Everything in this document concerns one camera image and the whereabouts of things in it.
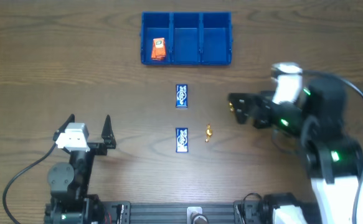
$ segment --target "green led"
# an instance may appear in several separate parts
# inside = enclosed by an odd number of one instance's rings
[[[285,126],[288,126],[289,125],[289,122],[285,121],[284,119],[281,119],[281,123]]]
[[[307,88],[304,88],[303,91],[307,94],[307,95],[311,95],[310,91]]]
[[[334,162],[337,162],[340,160],[339,154],[336,151],[331,151],[331,156]]]

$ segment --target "blue plastic container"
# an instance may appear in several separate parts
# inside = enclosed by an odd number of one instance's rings
[[[151,60],[152,41],[165,38],[166,58]],[[231,12],[143,12],[141,63],[145,65],[229,65]]]

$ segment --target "brown tabletop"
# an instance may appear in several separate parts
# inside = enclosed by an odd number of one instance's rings
[[[231,65],[142,65],[142,11],[231,11]],[[273,89],[270,66],[282,61],[340,73],[363,89],[363,1],[0,0],[0,223],[10,223],[7,182],[49,150],[71,113],[90,140],[112,118],[118,148],[96,157],[90,180],[102,200],[233,202],[249,192],[313,200],[298,158],[277,151],[270,130],[238,125],[228,111],[230,92]],[[189,85],[187,110],[174,107],[177,83]],[[346,123],[363,147],[363,102],[352,91]],[[181,126],[188,154],[175,153]],[[42,223],[47,172],[60,161],[68,155],[55,150],[10,188],[21,223]]]

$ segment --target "wooden table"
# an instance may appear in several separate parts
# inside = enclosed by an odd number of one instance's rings
[[[142,65],[142,11],[232,11],[231,66]],[[249,192],[312,200],[299,160],[227,108],[230,92],[273,89],[270,66],[282,61],[363,89],[363,0],[0,0],[0,223],[10,223],[5,185],[48,151],[70,113],[87,123],[90,140],[112,118],[118,148],[96,157],[89,190],[103,200],[233,202]],[[189,84],[188,110],[174,107],[177,83]],[[347,130],[363,147],[363,102],[349,93]],[[189,128],[188,154],[175,153],[180,126]],[[60,161],[68,155],[56,150],[11,187],[20,222],[42,223],[47,172]]]

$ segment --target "stack of orange packets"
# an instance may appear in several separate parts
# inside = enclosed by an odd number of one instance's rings
[[[166,45],[164,38],[155,38],[152,42],[152,60],[163,60],[166,57]]]

